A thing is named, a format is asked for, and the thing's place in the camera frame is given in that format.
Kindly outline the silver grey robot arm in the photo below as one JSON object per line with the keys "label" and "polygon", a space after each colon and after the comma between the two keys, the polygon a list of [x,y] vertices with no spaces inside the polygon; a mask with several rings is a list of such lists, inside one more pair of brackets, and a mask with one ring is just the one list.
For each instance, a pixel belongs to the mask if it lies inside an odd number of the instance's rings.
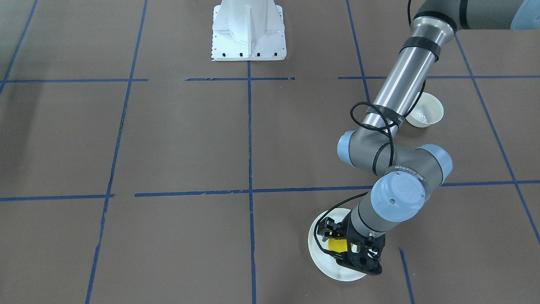
{"label": "silver grey robot arm", "polygon": [[[358,125],[340,137],[341,161],[378,177],[372,189],[340,223],[320,220],[313,231],[324,239],[346,240],[344,252],[325,250],[337,265],[365,275],[382,273],[385,235],[413,218],[442,185],[453,160],[440,146],[409,149],[395,144],[405,118],[422,96],[431,67],[441,49],[461,30],[536,30],[538,0],[426,0],[415,15],[408,14],[410,37],[403,43],[393,69],[372,102],[350,110]],[[362,121],[354,111],[368,109]]]}

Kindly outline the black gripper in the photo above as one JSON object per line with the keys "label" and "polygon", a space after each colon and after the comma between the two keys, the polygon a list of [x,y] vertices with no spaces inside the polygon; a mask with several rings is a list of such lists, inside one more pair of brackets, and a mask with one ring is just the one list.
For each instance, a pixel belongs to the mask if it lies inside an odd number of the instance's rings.
{"label": "black gripper", "polygon": [[333,232],[333,239],[346,240],[346,251],[330,251],[341,267],[352,269],[367,275],[380,275],[382,273],[381,256],[385,246],[385,237],[365,237],[354,229],[350,215],[341,222],[342,230]]}

